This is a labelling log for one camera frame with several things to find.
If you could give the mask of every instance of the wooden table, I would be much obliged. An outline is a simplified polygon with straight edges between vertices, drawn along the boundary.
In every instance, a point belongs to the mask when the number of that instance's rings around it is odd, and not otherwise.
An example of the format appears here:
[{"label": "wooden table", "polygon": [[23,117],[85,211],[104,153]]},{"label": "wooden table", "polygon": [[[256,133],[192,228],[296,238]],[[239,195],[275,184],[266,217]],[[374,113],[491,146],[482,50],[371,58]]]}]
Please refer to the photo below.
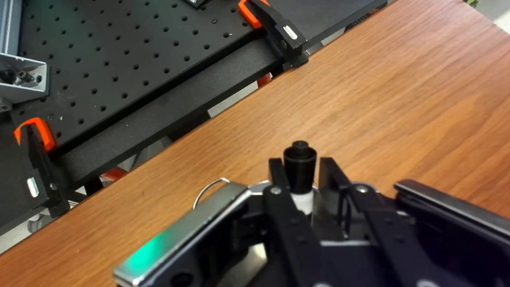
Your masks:
[{"label": "wooden table", "polygon": [[457,0],[399,0],[0,256],[5,286],[113,286],[213,179],[267,179],[304,139],[391,195],[413,178],[510,217],[510,37]]}]

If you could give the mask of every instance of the orange clamp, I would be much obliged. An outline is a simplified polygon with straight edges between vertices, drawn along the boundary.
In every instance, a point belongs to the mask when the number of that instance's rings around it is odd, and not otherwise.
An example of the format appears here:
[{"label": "orange clamp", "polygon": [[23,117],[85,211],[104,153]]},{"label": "orange clamp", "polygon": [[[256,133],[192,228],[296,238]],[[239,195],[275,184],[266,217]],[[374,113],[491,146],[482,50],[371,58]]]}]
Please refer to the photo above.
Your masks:
[{"label": "orange clamp", "polygon": [[[251,26],[253,28],[255,28],[255,29],[261,28],[262,24],[255,17],[255,15],[253,15],[253,13],[248,9],[248,7],[246,6],[246,1],[248,1],[248,0],[241,0],[237,4],[237,7],[239,8],[239,12],[241,12],[241,14],[246,18],[246,20],[248,20],[248,22],[251,24]],[[271,6],[271,5],[269,5],[269,3],[266,0],[260,0],[260,1],[262,3],[265,3],[267,6]]]},{"label": "orange clamp", "polygon": [[35,125],[37,127],[45,151],[49,152],[55,147],[55,140],[53,139],[52,133],[49,131],[48,124],[40,117],[28,119],[14,130],[14,137],[18,141],[18,145],[21,144],[21,127],[24,125]]}]

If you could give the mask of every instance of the mounting hole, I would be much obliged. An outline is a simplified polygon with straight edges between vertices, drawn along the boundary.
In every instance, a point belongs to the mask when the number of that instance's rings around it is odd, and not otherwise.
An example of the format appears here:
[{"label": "mounting hole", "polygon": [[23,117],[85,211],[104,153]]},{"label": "mounting hole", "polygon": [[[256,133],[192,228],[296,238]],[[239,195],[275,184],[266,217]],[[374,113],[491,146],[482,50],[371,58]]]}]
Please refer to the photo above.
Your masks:
[{"label": "mounting hole", "polygon": [[189,287],[193,283],[193,275],[181,272],[172,277],[170,285],[172,287]]}]

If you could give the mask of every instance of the metal plate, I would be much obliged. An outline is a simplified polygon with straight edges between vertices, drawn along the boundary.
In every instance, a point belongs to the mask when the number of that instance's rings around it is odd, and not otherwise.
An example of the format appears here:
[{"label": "metal plate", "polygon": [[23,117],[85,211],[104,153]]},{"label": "metal plate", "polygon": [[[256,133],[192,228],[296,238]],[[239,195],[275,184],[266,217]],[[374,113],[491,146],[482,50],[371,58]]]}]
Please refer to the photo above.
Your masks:
[{"label": "metal plate", "polygon": [[15,106],[14,124],[45,119],[58,147],[87,139],[248,41],[236,8],[236,0],[199,9],[181,0],[27,2],[19,53],[52,71],[49,96]]}]

